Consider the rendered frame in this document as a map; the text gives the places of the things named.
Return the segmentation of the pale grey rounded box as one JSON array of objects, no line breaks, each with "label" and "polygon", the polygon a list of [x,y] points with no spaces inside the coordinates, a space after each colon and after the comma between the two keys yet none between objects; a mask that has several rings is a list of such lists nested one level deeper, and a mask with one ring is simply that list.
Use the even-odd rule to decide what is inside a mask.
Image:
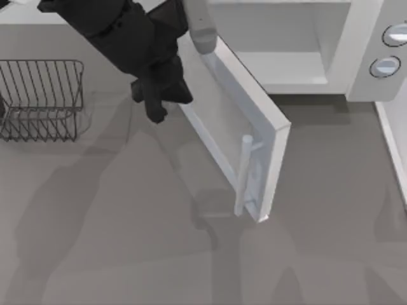
[{"label": "pale grey rounded box", "polygon": [[190,36],[201,55],[212,53],[217,45],[217,30],[209,12],[208,0],[182,0]]}]

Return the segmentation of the pale microwave door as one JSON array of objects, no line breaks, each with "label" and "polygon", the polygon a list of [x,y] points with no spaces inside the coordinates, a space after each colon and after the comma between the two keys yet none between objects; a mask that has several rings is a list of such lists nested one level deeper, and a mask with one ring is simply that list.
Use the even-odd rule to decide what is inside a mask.
[{"label": "pale microwave door", "polygon": [[201,55],[185,35],[179,53],[193,95],[193,102],[181,109],[234,191],[242,137],[252,135],[253,144],[263,143],[251,154],[248,186],[254,201],[246,204],[244,212],[257,223],[267,220],[291,122],[221,38],[212,53]]}]

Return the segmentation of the pale microwave oven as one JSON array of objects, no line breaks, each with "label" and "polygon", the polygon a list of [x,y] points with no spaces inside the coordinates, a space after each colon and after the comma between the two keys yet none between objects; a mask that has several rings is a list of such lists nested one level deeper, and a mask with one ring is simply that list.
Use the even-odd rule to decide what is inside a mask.
[{"label": "pale microwave oven", "polygon": [[[209,0],[221,38],[271,94],[344,95],[388,102],[407,78],[407,44],[384,45],[384,30],[407,22],[407,0]],[[369,73],[395,56],[391,77]]]}]

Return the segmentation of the grey microwave knob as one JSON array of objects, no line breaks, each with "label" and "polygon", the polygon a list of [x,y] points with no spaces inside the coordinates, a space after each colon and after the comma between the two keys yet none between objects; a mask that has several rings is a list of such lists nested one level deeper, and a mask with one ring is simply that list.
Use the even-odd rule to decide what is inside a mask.
[{"label": "grey microwave knob", "polygon": [[401,61],[395,56],[376,59],[369,68],[369,73],[378,79],[393,76],[401,68]]},{"label": "grey microwave knob", "polygon": [[383,34],[384,45],[397,48],[407,44],[407,22],[388,26]]}]

